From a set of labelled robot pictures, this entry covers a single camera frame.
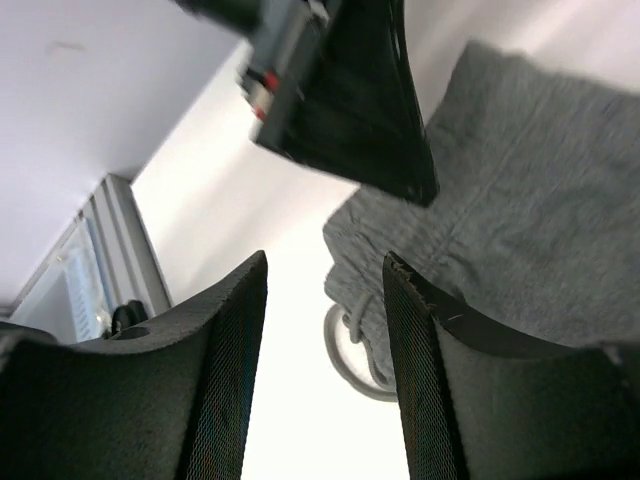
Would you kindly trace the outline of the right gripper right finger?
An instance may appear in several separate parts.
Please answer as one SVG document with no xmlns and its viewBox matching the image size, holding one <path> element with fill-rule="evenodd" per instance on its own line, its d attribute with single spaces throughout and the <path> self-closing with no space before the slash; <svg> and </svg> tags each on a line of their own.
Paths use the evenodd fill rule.
<svg viewBox="0 0 640 480">
<path fill-rule="evenodd" d="M 639 345 L 571 348 L 507 327 L 395 254 L 384 303 L 414 479 L 635 479 Z"/>
</svg>

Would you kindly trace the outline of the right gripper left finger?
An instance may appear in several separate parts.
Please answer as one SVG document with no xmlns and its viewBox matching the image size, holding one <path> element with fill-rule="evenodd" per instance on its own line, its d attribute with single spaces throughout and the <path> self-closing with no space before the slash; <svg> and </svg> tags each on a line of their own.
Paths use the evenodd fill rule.
<svg viewBox="0 0 640 480">
<path fill-rule="evenodd" d="M 267 299 L 256 252 L 109 339 L 1 334 L 5 479 L 237 479 Z"/>
</svg>

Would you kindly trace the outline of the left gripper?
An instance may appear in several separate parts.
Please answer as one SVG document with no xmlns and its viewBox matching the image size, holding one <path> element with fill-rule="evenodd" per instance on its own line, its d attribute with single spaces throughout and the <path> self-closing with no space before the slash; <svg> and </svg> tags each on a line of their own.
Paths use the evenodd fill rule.
<svg viewBox="0 0 640 480">
<path fill-rule="evenodd" d="M 439 185 L 401 1 L 179 1 L 247 40 L 253 142 L 419 206 Z"/>
</svg>

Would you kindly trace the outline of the grey shorts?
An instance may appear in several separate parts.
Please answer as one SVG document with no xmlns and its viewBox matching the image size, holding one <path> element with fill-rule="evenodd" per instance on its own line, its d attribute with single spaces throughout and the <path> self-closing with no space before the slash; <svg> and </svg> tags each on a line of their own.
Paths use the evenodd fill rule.
<svg viewBox="0 0 640 480">
<path fill-rule="evenodd" d="M 440 190 L 420 207 L 362 187 L 328 219 L 329 358 L 396 398 L 388 252 L 462 303 L 563 345 L 639 332 L 639 99 L 471 42 L 427 128 Z"/>
</svg>

